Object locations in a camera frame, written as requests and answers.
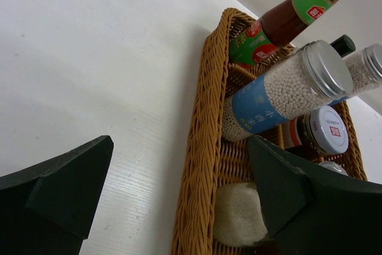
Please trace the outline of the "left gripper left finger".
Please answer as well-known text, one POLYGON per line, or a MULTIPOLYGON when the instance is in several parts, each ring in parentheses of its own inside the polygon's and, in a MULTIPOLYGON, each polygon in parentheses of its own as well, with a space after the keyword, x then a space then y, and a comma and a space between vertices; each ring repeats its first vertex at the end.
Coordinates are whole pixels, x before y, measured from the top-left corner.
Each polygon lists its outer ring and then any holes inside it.
POLYGON ((1 177, 1 254, 79 254, 112 159, 100 136, 1 177))

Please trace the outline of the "white lid spice jar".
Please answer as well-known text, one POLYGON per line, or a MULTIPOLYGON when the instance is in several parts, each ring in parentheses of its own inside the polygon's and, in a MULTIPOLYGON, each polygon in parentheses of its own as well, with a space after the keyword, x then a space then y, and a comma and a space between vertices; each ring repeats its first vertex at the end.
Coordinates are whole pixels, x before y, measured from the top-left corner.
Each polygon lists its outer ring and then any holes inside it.
POLYGON ((334 40, 330 45, 338 52, 341 58, 356 51, 356 45, 348 35, 342 35, 334 40))
POLYGON ((339 155, 349 147, 347 128, 331 106, 282 124, 282 132, 284 148, 305 159, 339 155))

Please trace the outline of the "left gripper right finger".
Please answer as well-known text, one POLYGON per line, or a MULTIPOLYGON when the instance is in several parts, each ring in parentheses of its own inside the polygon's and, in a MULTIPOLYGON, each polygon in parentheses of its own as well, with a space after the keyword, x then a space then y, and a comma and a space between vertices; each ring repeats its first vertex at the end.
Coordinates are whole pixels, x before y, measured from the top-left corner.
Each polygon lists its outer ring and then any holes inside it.
POLYGON ((253 136, 249 161, 281 254, 380 254, 381 185, 354 179, 253 136))

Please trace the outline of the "blue label bead jar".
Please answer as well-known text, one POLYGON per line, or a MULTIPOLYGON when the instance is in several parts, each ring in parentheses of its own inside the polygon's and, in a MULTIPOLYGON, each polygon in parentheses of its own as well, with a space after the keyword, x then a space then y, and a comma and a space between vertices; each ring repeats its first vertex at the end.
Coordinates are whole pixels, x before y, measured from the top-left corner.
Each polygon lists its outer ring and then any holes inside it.
POLYGON ((353 81, 353 91, 329 104, 333 106, 364 92, 381 87, 381 45, 372 44, 345 58, 353 81))
POLYGON ((290 53, 224 101, 222 137, 238 142, 353 91, 345 61, 318 40, 290 53))

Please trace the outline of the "black top salt grinder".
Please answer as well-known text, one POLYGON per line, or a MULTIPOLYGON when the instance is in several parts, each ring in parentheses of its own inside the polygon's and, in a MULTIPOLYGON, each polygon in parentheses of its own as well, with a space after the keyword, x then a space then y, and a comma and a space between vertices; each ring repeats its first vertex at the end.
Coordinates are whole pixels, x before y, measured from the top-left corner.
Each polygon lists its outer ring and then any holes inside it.
POLYGON ((213 237, 229 247, 266 244, 313 202, 303 173, 287 165, 259 168, 253 182, 217 188, 213 237))

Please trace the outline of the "red sauce bottle yellow cap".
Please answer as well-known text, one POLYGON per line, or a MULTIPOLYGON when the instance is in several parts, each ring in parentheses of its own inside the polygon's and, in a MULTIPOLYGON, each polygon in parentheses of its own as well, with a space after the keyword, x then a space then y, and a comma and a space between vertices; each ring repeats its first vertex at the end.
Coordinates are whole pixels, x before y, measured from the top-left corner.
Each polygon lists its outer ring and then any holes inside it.
POLYGON ((249 69, 289 44, 339 0, 285 0, 229 43, 231 62, 249 69))

